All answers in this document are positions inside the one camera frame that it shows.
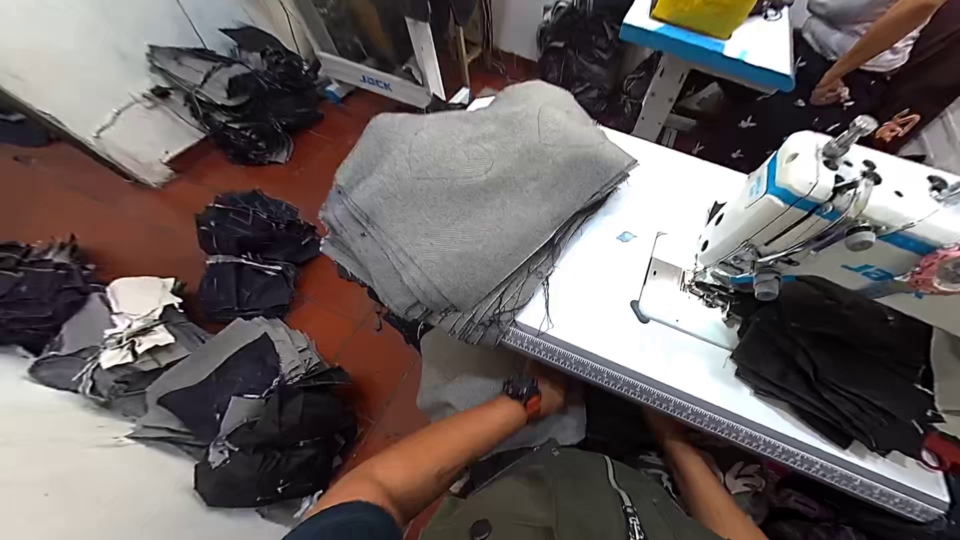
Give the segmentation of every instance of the black watch strap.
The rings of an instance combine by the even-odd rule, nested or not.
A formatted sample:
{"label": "black watch strap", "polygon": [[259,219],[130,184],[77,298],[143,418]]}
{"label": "black watch strap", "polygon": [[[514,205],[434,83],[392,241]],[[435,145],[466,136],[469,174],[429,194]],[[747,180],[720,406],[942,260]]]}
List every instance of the black watch strap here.
{"label": "black watch strap", "polygon": [[503,394],[519,402],[527,410],[527,416],[540,413],[540,386],[537,379],[520,375],[503,382]]}

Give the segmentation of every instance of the white floor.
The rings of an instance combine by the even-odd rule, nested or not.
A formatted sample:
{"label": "white floor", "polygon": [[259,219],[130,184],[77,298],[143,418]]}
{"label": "white floor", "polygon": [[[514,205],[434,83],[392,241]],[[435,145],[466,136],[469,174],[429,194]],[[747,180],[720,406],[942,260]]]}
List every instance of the white floor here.
{"label": "white floor", "polygon": [[130,424],[26,379],[0,352],[0,516],[5,538],[273,540],[252,510],[208,508],[193,463],[124,437]]}

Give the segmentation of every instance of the white fabric scrap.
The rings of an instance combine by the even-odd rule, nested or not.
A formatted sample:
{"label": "white fabric scrap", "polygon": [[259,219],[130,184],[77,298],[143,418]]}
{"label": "white fabric scrap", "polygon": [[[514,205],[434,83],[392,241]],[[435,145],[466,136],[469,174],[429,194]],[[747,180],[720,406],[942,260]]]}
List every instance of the white fabric scrap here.
{"label": "white fabric scrap", "polygon": [[179,306],[182,300],[174,295],[174,278],[138,276],[113,280],[107,286],[107,298],[114,313],[123,313],[131,319],[156,319],[164,306]]}
{"label": "white fabric scrap", "polygon": [[107,346],[97,357],[103,368],[135,362],[153,347],[177,341],[157,321],[165,307],[182,302],[173,293],[175,286],[174,278],[154,276],[119,278],[107,286],[113,328],[107,330]]}

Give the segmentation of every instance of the table leg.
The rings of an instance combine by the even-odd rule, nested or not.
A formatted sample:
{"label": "table leg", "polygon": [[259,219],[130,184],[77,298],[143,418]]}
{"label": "table leg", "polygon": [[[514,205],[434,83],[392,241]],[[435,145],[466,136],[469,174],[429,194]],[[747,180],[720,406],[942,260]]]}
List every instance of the table leg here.
{"label": "table leg", "polygon": [[690,71],[690,64],[673,55],[663,53],[657,75],[643,96],[643,108],[637,119],[632,135],[656,142],[666,117],[673,109],[674,102]]}

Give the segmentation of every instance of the industrial sewing machine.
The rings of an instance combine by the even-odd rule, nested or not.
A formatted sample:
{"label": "industrial sewing machine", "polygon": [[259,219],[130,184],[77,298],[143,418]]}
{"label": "industrial sewing machine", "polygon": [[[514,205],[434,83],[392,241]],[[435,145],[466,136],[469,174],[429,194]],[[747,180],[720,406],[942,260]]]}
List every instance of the industrial sewing machine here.
{"label": "industrial sewing machine", "polygon": [[788,137],[714,206],[695,260],[689,239],[658,237],[641,320],[732,349],[734,291],[773,300],[783,281],[815,275],[960,334],[960,177],[853,144],[875,129],[859,116],[834,138]]}

